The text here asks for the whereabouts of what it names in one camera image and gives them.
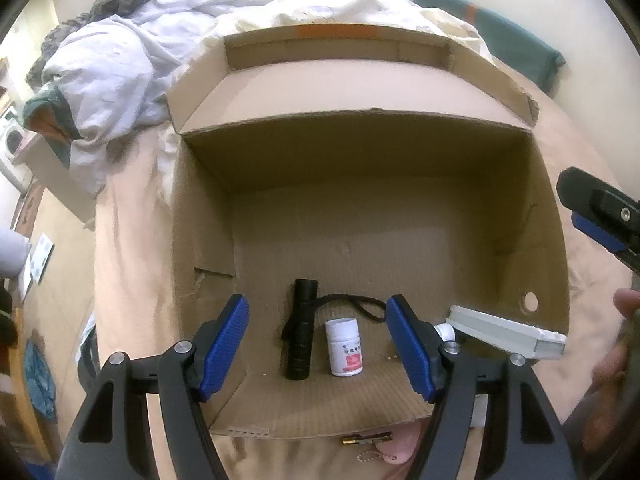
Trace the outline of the person's right hand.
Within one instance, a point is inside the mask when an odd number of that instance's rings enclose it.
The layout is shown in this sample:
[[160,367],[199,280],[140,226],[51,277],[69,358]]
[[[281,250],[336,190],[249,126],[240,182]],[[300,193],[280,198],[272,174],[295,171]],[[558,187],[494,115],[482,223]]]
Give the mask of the person's right hand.
[[588,393],[594,394],[596,400],[582,434],[582,447],[588,453],[596,452],[604,445],[616,425],[617,403],[626,375],[629,350],[630,336],[620,336],[620,340],[592,371]]

